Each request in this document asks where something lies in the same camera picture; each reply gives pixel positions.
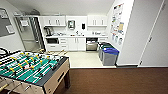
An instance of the tiled floor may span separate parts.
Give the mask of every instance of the tiled floor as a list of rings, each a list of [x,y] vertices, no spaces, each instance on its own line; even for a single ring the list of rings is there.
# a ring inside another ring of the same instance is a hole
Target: tiled floor
[[[70,68],[116,68],[115,66],[103,66],[97,51],[68,52],[65,56],[70,59]]]

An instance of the stainless steel refrigerator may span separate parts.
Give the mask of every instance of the stainless steel refrigerator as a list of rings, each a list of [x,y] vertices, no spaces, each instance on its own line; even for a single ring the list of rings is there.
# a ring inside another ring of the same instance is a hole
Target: stainless steel refrigerator
[[[26,51],[45,50],[38,17],[18,16],[15,17],[18,31]]]

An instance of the ceiling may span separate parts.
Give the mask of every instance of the ceiling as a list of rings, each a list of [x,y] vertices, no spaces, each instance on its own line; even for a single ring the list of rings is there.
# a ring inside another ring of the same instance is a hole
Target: ceiling
[[[36,9],[41,15],[107,15],[114,0],[7,0],[20,11]]]

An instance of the blue recycling bin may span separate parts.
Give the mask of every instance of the blue recycling bin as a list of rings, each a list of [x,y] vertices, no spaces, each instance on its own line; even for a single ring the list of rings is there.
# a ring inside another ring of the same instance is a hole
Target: blue recycling bin
[[[117,61],[118,54],[119,51],[115,48],[104,48],[102,60],[103,66],[114,66]]]

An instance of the gray trash bin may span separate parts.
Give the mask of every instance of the gray trash bin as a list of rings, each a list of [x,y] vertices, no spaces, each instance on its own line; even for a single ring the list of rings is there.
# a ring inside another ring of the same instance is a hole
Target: gray trash bin
[[[102,61],[103,60],[103,49],[104,48],[114,48],[111,44],[109,43],[101,43],[99,44],[99,58]]]
[[[114,66],[117,61],[119,51],[115,48],[104,48],[102,52],[103,52],[103,59],[102,59],[103,66]]]

